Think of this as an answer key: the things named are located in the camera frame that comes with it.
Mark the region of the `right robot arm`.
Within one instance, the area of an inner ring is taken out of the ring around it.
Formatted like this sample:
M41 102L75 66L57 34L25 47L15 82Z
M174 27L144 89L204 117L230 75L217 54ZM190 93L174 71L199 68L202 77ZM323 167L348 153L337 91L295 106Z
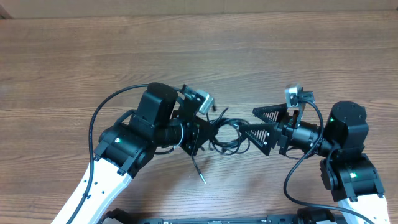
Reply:
M347 223L389 223L387 200L381 178L363 152L369 132L364 107L351 101L335 103L327 120L310 124L301 120L305 105L312 100L253 109L261 124L239 127L243 136L265 155L279 146L282 155L294 149L304 155L298 161L318 155L323 185L337 206L305 202L304 206L325 211L337 210Z

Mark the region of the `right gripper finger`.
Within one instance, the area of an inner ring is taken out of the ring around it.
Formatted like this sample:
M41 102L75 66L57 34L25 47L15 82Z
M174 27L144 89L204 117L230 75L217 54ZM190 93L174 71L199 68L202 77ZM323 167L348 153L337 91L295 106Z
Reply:
M239 132L266 156L270 154L277 142L277 126L275 124L245 124L239 127Z
M265 123L279 123L287 114L287 105L279 104L254 108L253 115Z

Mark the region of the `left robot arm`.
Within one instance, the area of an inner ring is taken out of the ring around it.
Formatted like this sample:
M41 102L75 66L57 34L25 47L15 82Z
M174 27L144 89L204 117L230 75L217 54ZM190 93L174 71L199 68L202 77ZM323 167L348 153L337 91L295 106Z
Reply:
M54 223L98 223L158 148L181 147L194 157L216 134L208 121L198 117L215 108L209 93L157 82L142 87L145 92L137 109L125 112L104 130L97 146L93 134L88 134L88 168Z

